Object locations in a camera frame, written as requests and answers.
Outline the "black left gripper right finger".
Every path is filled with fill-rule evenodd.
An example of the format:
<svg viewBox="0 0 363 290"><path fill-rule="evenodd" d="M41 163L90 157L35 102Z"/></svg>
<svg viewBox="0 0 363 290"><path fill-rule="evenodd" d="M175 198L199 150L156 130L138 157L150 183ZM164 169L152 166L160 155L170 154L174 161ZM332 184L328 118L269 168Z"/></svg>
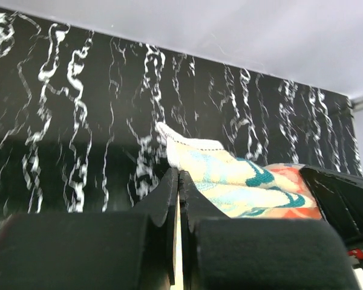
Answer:
<svg viewBox="0 0 363 290"><path fill-rule="evenodd" d="M179 174L185 289L358 289L336 231L313 219L230 218Z"/></svg>

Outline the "cream rabbit print towel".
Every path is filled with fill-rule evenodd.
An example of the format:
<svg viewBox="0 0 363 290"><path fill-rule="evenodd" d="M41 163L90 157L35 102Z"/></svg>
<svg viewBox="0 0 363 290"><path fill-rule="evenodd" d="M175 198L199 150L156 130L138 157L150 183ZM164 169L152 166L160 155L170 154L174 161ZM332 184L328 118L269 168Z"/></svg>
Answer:
<svg viewBox="0 0 363 290"><path fill-rule="evenodd" d="M171 167L188 172L197 190L230 218L316 219L322 214L300 175L301 164L259 166L216 140L186 138L155 126Z"/></svg>

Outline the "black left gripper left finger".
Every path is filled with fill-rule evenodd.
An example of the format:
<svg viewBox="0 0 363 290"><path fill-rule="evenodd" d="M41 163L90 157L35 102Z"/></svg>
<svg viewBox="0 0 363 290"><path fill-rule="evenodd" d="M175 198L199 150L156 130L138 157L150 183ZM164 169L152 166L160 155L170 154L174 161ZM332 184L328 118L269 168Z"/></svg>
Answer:
<svg viewBox="0 0 363 290"><path fill-rule="evenodd" d="M0 221L0 289L169 289L178 171L127 211L14 214Z"/></svg>

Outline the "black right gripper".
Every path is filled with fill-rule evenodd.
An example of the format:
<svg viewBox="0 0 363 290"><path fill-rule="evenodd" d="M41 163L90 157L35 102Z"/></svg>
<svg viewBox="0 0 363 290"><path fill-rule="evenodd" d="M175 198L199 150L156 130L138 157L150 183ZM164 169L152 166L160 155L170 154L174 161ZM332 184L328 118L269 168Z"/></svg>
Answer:
<svg viewBox="0 0 363 290"><path fill-rule="evenodd" d="M303 166L299 170L321 215L345 243L355 269L363 270L363 177Z"/></svg>

